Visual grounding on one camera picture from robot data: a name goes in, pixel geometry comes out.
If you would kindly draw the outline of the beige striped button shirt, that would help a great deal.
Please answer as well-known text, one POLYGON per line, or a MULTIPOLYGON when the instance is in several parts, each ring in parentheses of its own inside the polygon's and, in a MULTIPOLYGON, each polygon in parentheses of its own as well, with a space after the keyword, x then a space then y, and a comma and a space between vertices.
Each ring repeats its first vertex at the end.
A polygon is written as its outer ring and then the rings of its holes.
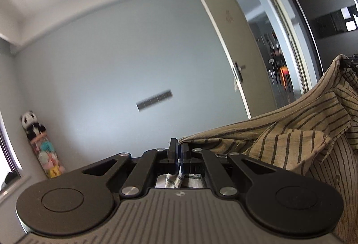
POLYGON ((344 202, 335 234, 357 242, 357 69, 337 56, 317 85, 276 111, 185 137, 216 154, 240 151, 334 187, 344 202))

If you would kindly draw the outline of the beige room door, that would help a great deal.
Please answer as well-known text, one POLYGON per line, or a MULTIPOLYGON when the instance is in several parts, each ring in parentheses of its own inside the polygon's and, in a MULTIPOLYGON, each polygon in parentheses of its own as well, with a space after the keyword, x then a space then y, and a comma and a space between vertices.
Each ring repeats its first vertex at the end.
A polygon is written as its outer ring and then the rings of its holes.
POLYGON ((227 56, 249 118, 277 109, 262 55, 237 0, 200 0, 227 56))

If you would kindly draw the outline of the plush toy column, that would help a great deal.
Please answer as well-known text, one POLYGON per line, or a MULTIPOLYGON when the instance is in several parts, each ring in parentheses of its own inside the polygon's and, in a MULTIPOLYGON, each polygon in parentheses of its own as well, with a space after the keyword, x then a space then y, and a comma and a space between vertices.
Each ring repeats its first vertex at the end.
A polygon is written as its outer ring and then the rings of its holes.
POLYGON ((26 133, 26 137, 33 153, 48 178, 55 178, 64 174, 65 168, 62 166, 55 148, 47 135, 47 129, 40 124, 33 111, 26 111, 22 114, 21 125, 26 133))

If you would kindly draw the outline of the wall air vent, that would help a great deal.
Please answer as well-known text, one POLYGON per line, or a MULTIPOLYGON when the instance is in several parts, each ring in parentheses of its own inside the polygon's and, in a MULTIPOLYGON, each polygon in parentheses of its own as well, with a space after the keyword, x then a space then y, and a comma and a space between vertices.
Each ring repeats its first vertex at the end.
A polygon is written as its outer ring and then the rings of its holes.
POLYGON ((160 94, 154 95, 153 97, 147 98, 141 102, 138 102, 136 106, 139 111, 142 111, 145 108, 156 105, 157 103, 170 99, 171 97, 172 97, 172 91, 167 90, 160 94))

